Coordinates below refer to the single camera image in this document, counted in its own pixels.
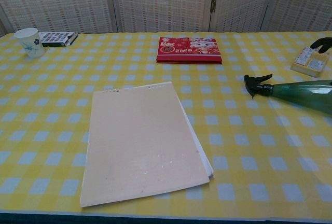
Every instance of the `small box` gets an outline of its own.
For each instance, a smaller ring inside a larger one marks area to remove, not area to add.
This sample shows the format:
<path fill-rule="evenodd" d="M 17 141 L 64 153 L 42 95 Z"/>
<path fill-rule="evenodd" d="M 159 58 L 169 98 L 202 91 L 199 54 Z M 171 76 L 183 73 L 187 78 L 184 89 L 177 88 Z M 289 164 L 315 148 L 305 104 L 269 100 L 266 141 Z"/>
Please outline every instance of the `small box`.
<path fill-rule="evenodd" d="M 318 50 L 319 48 L 311 49 L 309 47 L 304 47 L 290 68 L 312 77 L 318 77 L 323 71 L 329 58 L 327 52 L 319 54 Z"/>

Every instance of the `notepad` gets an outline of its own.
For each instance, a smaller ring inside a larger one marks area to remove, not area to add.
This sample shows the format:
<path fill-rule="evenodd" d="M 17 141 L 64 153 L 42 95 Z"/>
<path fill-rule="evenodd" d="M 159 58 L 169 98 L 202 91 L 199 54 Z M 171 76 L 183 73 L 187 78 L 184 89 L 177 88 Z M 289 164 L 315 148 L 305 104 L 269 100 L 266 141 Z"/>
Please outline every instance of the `notepad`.
<path fill-rule="evenodd" d="M 82 207 L 185 189 L 212 175 L 171 82 L 94 92 Z"/>

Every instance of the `checkered tablecloth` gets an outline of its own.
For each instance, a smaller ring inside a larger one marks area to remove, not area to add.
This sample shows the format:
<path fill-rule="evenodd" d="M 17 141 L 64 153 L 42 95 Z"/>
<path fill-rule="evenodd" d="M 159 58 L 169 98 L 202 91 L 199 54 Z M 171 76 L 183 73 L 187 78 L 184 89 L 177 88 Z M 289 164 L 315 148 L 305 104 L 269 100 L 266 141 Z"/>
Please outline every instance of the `checkered tablecloth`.
<path fill-rule="evenodd" d="M 156 64 L 159 36 L 213 37 L 223 65 Z M 29 59 L 0 39 L 0 211 L 332 220 L 332 118 L 246 92 L 313 80 L 291 71 L 320 33 L 80 34 Z M 332 79 L 331 61 L 321 76 Z M 215 178 L 201 187 L 80 208 L 92 92 L 171 80 Z"/>

